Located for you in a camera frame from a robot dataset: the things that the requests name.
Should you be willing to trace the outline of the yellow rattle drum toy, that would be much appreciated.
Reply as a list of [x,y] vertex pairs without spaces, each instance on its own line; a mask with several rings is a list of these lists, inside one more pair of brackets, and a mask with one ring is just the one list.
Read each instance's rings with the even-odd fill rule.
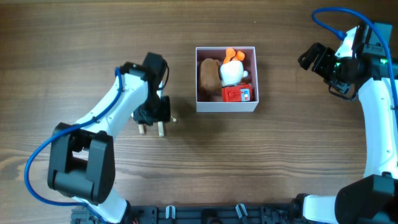
[[[177,118],[174,118],[173,116],[171,116],[170,118],[171,118],[173,123],[177,122]],[[164,137],[165,136],[164,122],[163,121],[158,121],[157,125],[158,125],[159,136],[160,137]]]

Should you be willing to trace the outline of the white rattle drum toy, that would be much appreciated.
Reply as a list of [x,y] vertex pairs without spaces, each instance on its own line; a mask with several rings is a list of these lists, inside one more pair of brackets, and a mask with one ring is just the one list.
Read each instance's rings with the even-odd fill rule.
[[139,134],[145,134],[146,131],[143,124],[139,124],[138,128],[139,128]]

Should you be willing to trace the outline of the brown plush toy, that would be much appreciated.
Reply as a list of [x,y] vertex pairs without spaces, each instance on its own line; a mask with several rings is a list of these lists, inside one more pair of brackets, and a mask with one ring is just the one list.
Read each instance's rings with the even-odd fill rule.
[[208,95],[221,94],[220,61],[206,58],[200,63],[198,88]]

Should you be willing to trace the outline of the red toy fire truck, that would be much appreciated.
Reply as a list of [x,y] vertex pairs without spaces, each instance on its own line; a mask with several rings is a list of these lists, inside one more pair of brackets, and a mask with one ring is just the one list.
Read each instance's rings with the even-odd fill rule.
[[253,100],[251,84],[242,84],[222,88],[224,102],[247,102]]

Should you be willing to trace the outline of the white chicken plush toy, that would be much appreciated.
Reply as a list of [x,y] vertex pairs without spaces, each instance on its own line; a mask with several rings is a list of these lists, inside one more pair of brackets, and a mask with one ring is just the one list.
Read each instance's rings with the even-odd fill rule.
[[238,85],[242,79],[248,77],[249,73],[243,66],[245,56],[242,51],[235,51],[233,48],[226,49],[226,57],[220,67],[222,87]]

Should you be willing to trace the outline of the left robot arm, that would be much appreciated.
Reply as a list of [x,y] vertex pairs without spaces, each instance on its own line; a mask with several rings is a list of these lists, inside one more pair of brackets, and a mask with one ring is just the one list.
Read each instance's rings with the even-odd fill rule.
[[102,223],[132,223],[130,203],[113,187],[114,140],[129,119],[144,126],[170,121],[170,98],[162,95],[168,75],[166,60],[151,52],[141,65],[116,68],[111,89],[88,114],[55,127],[49,188],[77,200]]

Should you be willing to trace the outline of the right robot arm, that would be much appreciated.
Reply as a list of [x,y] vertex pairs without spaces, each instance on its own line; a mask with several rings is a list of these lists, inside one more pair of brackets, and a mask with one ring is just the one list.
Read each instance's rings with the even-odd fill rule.
[[323,78],[328,91],[344,100],[359,99],[366,129],[363,178],[335,196],[298,196],[298,216],[317,223],[397,223],[397,107],[384,47],[364,22],[349,30],[338,50],[314,43],[300,66]]

